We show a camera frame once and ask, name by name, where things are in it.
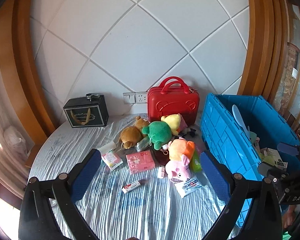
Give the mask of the blue plastic hand fan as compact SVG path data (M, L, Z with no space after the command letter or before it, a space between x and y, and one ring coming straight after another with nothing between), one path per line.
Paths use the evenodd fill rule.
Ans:
M243 129L243 131L245 132L246 136L248 139L250 139L250 131L247 129L243 118L241 116L241 113L238 109L238 107L236 105L232 106L232 114L234 116L234 119L236 120L236 122L239 124L239 126Z

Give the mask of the blue plastic storage crate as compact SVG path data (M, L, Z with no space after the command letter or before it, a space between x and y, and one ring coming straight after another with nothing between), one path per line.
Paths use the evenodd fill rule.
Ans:
M232 114L236 105L243 121L259 137L260 148L276 149L281 142L300 145L284 118L262 96L208 94L200 122L203 140L215 158L232 173L261 181L261 162L246 134Z

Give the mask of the white blue wipes pouch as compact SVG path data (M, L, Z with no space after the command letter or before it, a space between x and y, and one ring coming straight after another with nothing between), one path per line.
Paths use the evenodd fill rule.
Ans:
M198 189L201 189L203 185L198 180L197 176L194 176L187 181L176 183L175 187L181 198L184 198L185 196L197 191Z

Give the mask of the green wet wipes pack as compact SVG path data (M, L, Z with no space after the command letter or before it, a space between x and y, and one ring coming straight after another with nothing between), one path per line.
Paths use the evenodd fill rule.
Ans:
M190 167L190 170L193 173L198 173L202 170L199 155L198 155L198 152L196 150L194 151L194 154L193 154L192 159L190 161L189 167Z

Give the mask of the beige window curtain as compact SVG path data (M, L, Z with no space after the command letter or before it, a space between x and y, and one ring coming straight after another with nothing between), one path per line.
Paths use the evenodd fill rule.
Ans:
M25 166L27 150L33 145L12 113L0 72L0 185L8 193L23 199L30 169Z

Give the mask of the pink pig orange plush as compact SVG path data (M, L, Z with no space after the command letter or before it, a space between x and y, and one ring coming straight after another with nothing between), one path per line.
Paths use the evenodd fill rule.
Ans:
M175 139L168 143L169 162L165 171L169 180L188 181L192 178L189 164L195 149L195 143L185 139Z

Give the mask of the white pink small pack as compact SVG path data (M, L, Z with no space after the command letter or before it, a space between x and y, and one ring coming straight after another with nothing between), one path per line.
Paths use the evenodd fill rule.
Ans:
M123 164L123 160L115 152L116 144L111 141L98 148L101 158L111 171Z

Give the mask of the red white small box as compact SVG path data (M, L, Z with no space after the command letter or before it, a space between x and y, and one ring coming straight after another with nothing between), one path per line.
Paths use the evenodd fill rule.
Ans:
M136 189L136 188L138 188L138 187L140 187L140 186L141 186L141 183L140 183L138 180L136 180L136 181L134 181L134 182L132 182L132 183L130 183L130 184L125 185L125 186L122 188L122 192L123 192L124 194L126 194L126 193L128 193L128 192L130 192L130 191L133 191L134 189Z

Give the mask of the small white pink bottle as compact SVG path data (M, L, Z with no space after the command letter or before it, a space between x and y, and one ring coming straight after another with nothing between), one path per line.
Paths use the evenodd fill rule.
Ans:
M159 179L163 179L165 177L165 167L164 166L160 166L158 168L158 174L157 174L157 177Z

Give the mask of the striped blue table cloth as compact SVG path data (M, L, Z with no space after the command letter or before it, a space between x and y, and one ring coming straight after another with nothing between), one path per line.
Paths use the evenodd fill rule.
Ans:
M135 116L115 116L105 127L72 128L65 122L37 154L30 176L55 179L69 172L89 151L113 141L134 124ZM101 164L77 208L100 239L202 239L225 207L204 172L197 174L203 187L181 198L158 169L130 174L123 162L111 171ZM122 188L138 180L141 186L126 194Z

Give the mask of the green yellow duck plush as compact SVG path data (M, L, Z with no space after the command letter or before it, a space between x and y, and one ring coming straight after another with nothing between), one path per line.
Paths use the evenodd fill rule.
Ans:
M181 131L183 117L180 114L162 116L159 121L153 121L142 128L143 135L149 137L149 142L155 150L167 145L173 136Z

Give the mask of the red toy suitcase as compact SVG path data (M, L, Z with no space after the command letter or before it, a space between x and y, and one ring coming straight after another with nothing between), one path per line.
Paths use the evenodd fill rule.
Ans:
M165 78L147 94L147 114L151 122L162 116L181 114L187 125L195 123L200 103L199 93L177 76Z

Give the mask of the pink floral card box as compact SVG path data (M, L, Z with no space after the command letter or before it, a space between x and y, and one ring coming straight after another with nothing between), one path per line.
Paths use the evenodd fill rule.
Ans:
M137 174L155 168L155 162L150 150L126 155L130 174Z

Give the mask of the black gift box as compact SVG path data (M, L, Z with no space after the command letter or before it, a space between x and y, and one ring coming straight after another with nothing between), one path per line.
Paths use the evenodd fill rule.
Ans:
M104 127L109 119L104 95L97 93L69 99L63 110L72 128Z

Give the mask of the brown bear plush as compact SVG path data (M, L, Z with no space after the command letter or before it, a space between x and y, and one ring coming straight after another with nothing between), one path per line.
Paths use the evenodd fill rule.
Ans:
M128 150L146 137L142 133L142 129L149 124L149 121L143 119L141 116L137 116L134 125L124 128L120 133L120 142L123 148Z

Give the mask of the white wall socket panel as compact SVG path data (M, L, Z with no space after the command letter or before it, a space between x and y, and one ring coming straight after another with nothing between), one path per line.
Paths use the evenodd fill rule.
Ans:
M147 92L123 93L124 104L143 104L147 103Z

